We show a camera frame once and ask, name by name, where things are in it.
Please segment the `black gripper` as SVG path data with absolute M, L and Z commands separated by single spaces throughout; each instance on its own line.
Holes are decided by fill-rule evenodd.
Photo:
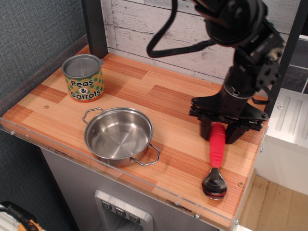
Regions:
M 260 130 L 269 116 L 248 102 L 255 92 L 251 88 L 239 91 L 229 84 L 223 84 L 213 96 L 193 98 L 189 115 L 201 120 L 200 136 L 209 140 L 212 122 L 228 124 L 226 144 L 233 144 L 249 129 Z

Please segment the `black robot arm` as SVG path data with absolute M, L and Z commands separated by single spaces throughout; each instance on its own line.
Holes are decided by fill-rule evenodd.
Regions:
M 280 76 L 283 39 L 260 0 L 197 0 L 195 9 L 204 17 L 211 41 L 235 53 L 220 91 L 193 98 L 190 115 L 200 120 L 206 140 L 213 122 L 227 124 L 226 143 L 232 144 L 251 129 L 261 130 L 268 119 L 257 105 L 272 100 L 269 86 Z

